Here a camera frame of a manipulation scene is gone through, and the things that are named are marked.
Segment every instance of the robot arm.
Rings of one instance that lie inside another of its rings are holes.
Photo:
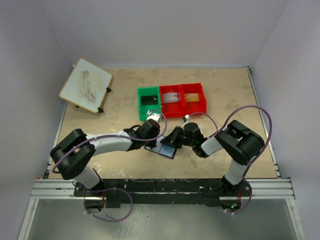
[[[205,138],[196,123],[188,122],[183,125],[183,128],[177,126],[161,143],[175,148],[181,148],[182,145],[190,146],[200,158],[207,158],[225,149],[232,161],[222,181],[231,188],[235,188],[242,182],[251,159],[265,145],[264,140],[257,133],[237,120],[233,120],[226,129],[219,131],[211,138]]]
[[[87,189],[92,189],[101,182],[101,179],[97,172],[87,166],[89,160],[93,156],[113,151],[127,152],[140,149],[143,146],[155,147],[156,140],[137,141],[130,138],[152,139],[157,137],[160,133],[158,123],[160,118],[161,115],[152,114],[143,125],[135,125],[112,134],[85,134],[81,129],[75,129],[51,150],[50,156],[57,164],[75,146],[94,138],[93,141],[69,154],[57,167],[64,180],[75,179]]]

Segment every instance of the green bin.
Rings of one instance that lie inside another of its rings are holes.
[[[161,109],[161,99],[160,99],[160,93],[159,93],[159,87],[158,86],[151,86],[151,87],[139,87],[137,89],[138,93],[138,111],[139,111],[139,118],[140,121],[145,121],[147,119],[147,112],[151,109]],[[142,105],[141,104],[141,97],[143,96],[152,96],[157,95],[158,97],[158,103],[153,105]]]

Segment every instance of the black phone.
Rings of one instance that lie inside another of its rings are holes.
[[[141,97],[141,104],[142,105],[155,105],[155,104],[158,104],[158,96],[157,95],[142,96]]]
[[[145,146],[144,149],[151,151],[155,154],[159,154],[164,157],[174,159],[177,149],[172,146],[163,145],[160,141],[164,138],[165,138],[164,136],[161,136],[156,140],[156,147],[151,148],[149,146]]]

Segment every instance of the table surface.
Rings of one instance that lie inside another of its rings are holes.
[[[133,125],[141,124],[138,114],[137,88],[162,85],[201,83],[207,100],[207,113],[221,127],[228,115],[244,105],[256,103],[254,91],[245,68],[120,68],[106,69],[113,75],[111,92],[102,103],[104,113],[92,113],[68,103],[58,143],[74,129],[81,128],[88,134],[111,134]],[[265,129],[255,108],[244,109],[234,115],[236,119],[267,139]],[[215,132],[213,123],[206,116],[191,118],[203,135]],[[181,126],[180,118],[169,118],[166,135],[175,126]],[[231,162],[226,151],[221,150],[207,158],[199,158],[191,147],[178,149],[174,159],[145,149],[128,152],[109,152],[93,157],[89,166],[101,178],[221,178]],[[247,178],[276,178],[276,170],[270,149],[267,148],[252,165]],[[50,179],[62,178],[49,174]]]

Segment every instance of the white wall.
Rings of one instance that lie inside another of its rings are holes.
[[[48,161],[71,70],[38,0],[0,3],[0,239],[17,239]]]
[[[289,0],[41,0],[73,63],[247,66]]]
[[[292,0],[253,65],[274,122],[282,177],[291,177],[308,239],[319,239],[320,1]]]

